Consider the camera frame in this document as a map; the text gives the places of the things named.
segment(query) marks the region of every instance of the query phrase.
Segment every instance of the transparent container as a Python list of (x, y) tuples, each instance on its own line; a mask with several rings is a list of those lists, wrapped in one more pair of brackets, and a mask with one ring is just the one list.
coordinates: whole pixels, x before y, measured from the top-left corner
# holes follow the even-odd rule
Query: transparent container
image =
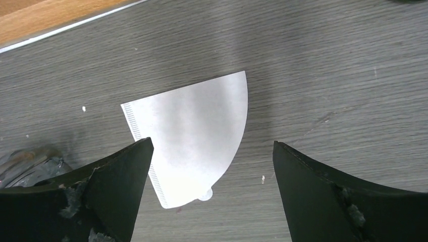
[(69, 171), (72, 168), (54, 147), (18, 150), (0, 158), (0, 189), (31, 187)]

